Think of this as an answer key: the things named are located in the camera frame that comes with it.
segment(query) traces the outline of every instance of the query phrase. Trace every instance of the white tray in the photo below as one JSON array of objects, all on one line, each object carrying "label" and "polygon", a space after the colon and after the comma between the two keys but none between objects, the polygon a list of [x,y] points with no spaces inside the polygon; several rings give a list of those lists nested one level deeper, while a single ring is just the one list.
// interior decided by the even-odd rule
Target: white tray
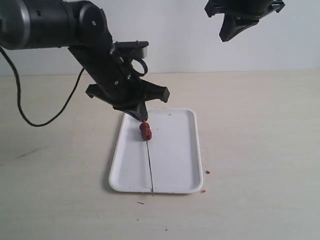
[{"label": "white tray", "polygon": [[[196,114],[189,109],[151,109],[148,142],[155,193],[191,194],[203,185]],[[125,114],[109,175],[118,192],[151,193],[147,144],[141,122]]]}]

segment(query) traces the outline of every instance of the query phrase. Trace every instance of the black cable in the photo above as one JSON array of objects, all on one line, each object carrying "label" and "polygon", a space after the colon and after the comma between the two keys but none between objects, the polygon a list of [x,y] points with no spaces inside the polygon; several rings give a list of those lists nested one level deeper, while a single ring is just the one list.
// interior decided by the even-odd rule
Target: black cable
[{"label": "black cable", "polygon": [[75,86],[70,94],[70,96],[68,97],[68,99],[66,100],[64,106],[62,107],[62,109],[57,113],[57,115],[55,115],[53,118],[51,118],[49,121],[42,123],[42,124],[34,124],[32,123],[25,115],[24,111],[22,110],[21,107],[21,84],[20,84],[20,77],[19,77],[19,73],[16,69],[16,66],[14,65],[14,63],[11,61],[11,59],[8,57],[7,53],[5,52],[5,50],[0,46],[0,52],[2,53],[3,57],[5,58],[5,60],[8,62],[8,64],[10,65],[10,67],[12,68],[12,71],[14,73],[15,76],[15,82],[16,82],[16,90],[17,90],[17,106],[18,106],[18,110],[22,116],[22,118],[32,127],[36,127],[36,128],[40,128],[40,127],[44,127],[47,126],[48,124],[52,123],[55,119],[57,119],[62,113],[63,111],[66,109],[70,99],[72,98],[73,94],[75,93],[80,78],[82,76],[82,73],[84,72],[84,68],[82,68],[82,70],[79,73],[79,76],[76,80]]}]

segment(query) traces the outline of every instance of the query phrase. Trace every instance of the wooden table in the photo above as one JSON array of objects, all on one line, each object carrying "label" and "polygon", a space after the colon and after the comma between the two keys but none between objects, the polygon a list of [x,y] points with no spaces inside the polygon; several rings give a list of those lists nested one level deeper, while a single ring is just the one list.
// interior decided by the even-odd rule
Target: wooden table
[{"label": "wooden table", "polygon": [[[44,128],[20,117],[0,78],[1,240],[318,240],[320,70],[149,74],[167,104],[197,114],[207,193],[128,194],[108,176],[122,114],[86,96]],[[76,76],[22,77],[26,115],[42,123]]]}]

